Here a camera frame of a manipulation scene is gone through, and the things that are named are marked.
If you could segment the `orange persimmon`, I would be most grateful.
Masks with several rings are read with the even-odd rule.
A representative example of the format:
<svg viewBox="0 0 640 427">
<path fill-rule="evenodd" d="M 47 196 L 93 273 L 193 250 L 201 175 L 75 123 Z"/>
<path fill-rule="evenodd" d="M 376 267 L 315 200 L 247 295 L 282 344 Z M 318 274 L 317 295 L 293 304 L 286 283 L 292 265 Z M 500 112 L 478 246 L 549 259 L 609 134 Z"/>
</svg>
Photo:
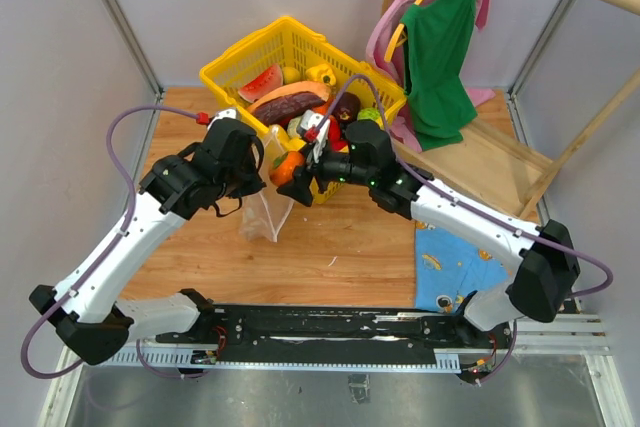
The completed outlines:
<svg viewBox="0 0 640 427">
<path fill-rule="evenodd" d="M 304 166 L 305 157 L 298 151 L 288 151 L 277 157 L 269 168 L 269 179 L 271 183 L 280 187 L 293 180 L 295 170 Z"/>
</svg>

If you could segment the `clear polka dot zip bag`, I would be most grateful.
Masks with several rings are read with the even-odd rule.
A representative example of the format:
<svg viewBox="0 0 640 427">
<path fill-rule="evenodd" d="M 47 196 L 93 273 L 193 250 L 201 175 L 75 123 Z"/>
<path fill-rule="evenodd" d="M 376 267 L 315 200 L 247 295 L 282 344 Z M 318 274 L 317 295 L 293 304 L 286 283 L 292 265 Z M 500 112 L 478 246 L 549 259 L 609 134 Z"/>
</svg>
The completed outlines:
<svg viewBox="0 0 640 427">
<path fill-rule="evenodd" d="M 274 160 L 287 152 L 282 146 L 280 136 L 284 130 L 280 126 L 271 126 L 268 133 L 261 137 L 265 150 L 264 162 L 260 168 L 260 176 L 266 187 L 259 193 L 243 200 L 242 222 L 240 233 L 248 241 L 266 239 L 278 241 L 278 234 L 284 226 L 293 207 L 293 201 L 276 192 L 276 187 L 269 179 L 269 169 Z"/>
</svg>

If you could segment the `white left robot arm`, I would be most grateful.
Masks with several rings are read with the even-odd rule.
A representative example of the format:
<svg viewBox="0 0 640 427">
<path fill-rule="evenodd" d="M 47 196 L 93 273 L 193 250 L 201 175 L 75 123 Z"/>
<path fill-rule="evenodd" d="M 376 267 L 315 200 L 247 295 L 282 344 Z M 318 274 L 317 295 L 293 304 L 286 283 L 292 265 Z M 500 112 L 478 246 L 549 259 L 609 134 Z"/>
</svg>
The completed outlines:
<svg viewBox="0 0 640 427">
<path fill-rule="evenodd" d="M 176 334 L 200 343 L 215 332 L 215 308 L 194 289 L 154 300 L 120 294 L 150 255 L 198 211 L 259 192 L 264 149 L 236 110 L 218 112 L 205 137 L 158 160 L 135 192 L 134 206 L 94 251 L 54 286 L 39 285 L 31 304 L 82 361 L 101 364 L 125 344 Z"/>
</svg>

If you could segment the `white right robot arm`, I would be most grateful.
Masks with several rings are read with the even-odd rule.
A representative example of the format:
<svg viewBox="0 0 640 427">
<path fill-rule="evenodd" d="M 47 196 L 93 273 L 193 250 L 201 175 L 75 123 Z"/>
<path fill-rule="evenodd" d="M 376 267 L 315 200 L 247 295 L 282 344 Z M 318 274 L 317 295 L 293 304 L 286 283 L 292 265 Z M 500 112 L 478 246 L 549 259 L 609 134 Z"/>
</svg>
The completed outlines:
<svg viewBox="0 0 640 427">
<path fill-rule="evenodd" d="M 272 164 L 269 176 L 279 194 L 311 206 L 313 182 L 364 186 L 381 209 L 441 227 L 511 269 L 512 279 L 471 291 L 457 308 L 452 325 L 460 344 L 477 346 L 490 330 L 515 319 L 555 320 L 580 274 L 563 224 L 539 227 L 459 195 L 398 157 L 389 134 L 374 121 L 347 127 L 344 152 L 332 150 L 323 131 L 309 132 L 312 140 Z"/>
</svg>

